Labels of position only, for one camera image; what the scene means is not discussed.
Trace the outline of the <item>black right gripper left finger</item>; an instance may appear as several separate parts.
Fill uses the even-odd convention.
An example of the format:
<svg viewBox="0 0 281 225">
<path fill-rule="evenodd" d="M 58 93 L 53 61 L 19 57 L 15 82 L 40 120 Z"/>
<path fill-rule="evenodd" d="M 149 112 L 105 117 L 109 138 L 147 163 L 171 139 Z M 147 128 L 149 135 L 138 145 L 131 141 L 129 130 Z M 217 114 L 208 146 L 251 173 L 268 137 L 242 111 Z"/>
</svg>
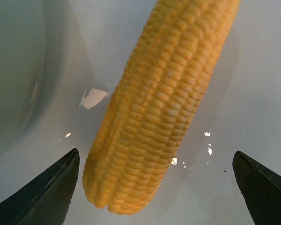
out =
<svg viewBox="0 0 281 225">
<path fill-rule="evenodd" d="M 78 180 L 80 156 L 72 149 L 0 203 L 0 225 L 61 225 Z"/>
</svg>

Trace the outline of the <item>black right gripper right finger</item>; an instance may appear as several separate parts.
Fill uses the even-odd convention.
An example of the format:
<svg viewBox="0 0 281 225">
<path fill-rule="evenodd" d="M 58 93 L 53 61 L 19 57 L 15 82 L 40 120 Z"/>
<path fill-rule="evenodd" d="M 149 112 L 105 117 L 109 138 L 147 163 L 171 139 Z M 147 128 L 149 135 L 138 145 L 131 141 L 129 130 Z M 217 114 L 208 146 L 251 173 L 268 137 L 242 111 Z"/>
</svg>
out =
<svg viewBox="0 0 281 225">
<path fill-rule="evenodd" d="M 254 224 L 281 225 L 281 176 L 241 151 L 232 167 Z"/>
</svg>

